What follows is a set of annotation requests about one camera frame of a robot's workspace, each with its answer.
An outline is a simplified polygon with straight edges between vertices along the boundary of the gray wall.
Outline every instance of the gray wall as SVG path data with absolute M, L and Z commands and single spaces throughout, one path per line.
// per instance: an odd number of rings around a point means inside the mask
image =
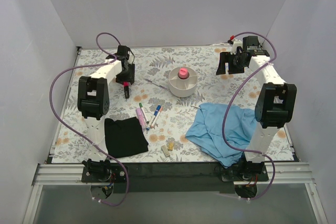
M 0 223 L 21 223 L 57 125 L 49 86 L 74 64 L 76 48 L 50 0 L 0 0 L 0 6 Z M 55 89 L 57 111 L 68 81 Z
M 335 17 L 335 0 L 286 0 L 268 35 L 276 68 L 298 88 L 289 131 L 310 163 L 329 223 L 336 223 Z
M 266 34 L 285 0 L 51 1 L 76 46 L 97 47 L 101 31 L 128 46 L 213 44 L 246 30 Z

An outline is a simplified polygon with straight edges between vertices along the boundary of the gray floor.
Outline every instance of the gray floor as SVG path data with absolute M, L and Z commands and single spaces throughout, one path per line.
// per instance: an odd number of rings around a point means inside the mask
M 261 191 L 266 185 L 258 186 Z M 122 195 L 112 195 L 116 202 Z M 131 193 L 120 207 L 91 199 L 90 186 L 44 186 L 34 223 L 317 223 L 304 184 L 273 185 L 246 203 L 215 192 Z

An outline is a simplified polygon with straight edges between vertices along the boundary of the green marker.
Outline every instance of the green marker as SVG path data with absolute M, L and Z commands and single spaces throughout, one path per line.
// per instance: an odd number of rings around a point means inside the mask
M 142 111 L 143 117 L 144 117 L 145 120 L 146 120 L 146 123 L 148 123 L 149 121 L 148 121 L 148 119 L 147 119 L 147 116 L 146 116 L 145 110 L 143 109 L 142 104 L 139 103 L 139 106 L 140 106 L 140 109 L 141 109 L 141 111 Z

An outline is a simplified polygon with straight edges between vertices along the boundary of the flower pattern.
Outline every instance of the flower pattern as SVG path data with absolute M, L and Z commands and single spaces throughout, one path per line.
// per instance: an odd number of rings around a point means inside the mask
M 203 102 L 228 104 L 239 85 L 251 74 L 249 69 L 241 74 L 225 74 L 215 76 L 218 67 L 219 53 L 230 51 L 225 48 L 176 47 L 176 48 L 140 48 L 132 49 L 135 54 L 135 83 L 130 86 L 130 98 L 125 99 L 123 86 L 111 82 L 109 85 L 110 110 L 107 118 L 123 120 L 135 116 L 135 110 L 142 103 L 150 118 L 158 105 L 163 111 L 155 128 L 144 132 L 149 151 L 138 155 L 120 158 L 121 162 L 209 162 L 214 159 L 201 151 L 200 147 L 188 141 L 185 133 L 193 124 L 196 108 Z M 106 54 L 100 50 L 82 50 L 78 65 L 104 62 Z M 169 90 L 155 84 L 168 87 L 169 72 L 176 67 L 187 66 L 198 74 L 196 92 L 187 98 L 175 97 Z M 97 68 L 79 68 L 75 70 L 70 85 L 70 95 L 66 103 L 63 119 L 77 131 L 87 135 L 87 127 L 77 109 L 78 80 L 81 76 L 89 76 Z M 254 109 L 259 96 L 260 85 L 252 78 L 243 87 L 234 101 L 241 108 Z M 165 157 L 161 146 L 174 144 L 170 156 Z M 63 125 L 55 143 L 53 163 L 81 163 L 88 158 L 90 144 Z M 291 149 L 283 129 L 272 140 L 267 154 L 277 161 L 293 160 Z

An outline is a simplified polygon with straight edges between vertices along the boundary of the blue marker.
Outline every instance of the blue marker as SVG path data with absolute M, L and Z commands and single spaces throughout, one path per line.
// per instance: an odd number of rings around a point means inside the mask
M 161 108 L 161 105 L 157 106 L 157 108 L 156 108 L 156 110 L 155 110 L 155 112 L 154 112 L 154 115 L 152 116 L 151 120 L 149 121 L 149 124 L 148 124 L 148 126 L 147 126 L 146 130 L 148 130 L 148 131 L 149 131 L 149 129 L 150 129 L 150 127 L 151 127 L 152 123 L 154 122 L 154 120 L 155 120 L 155 117 L 157 116 L 157 114 L 158 114 L 158 112 L 159 112 L 160 108 Z

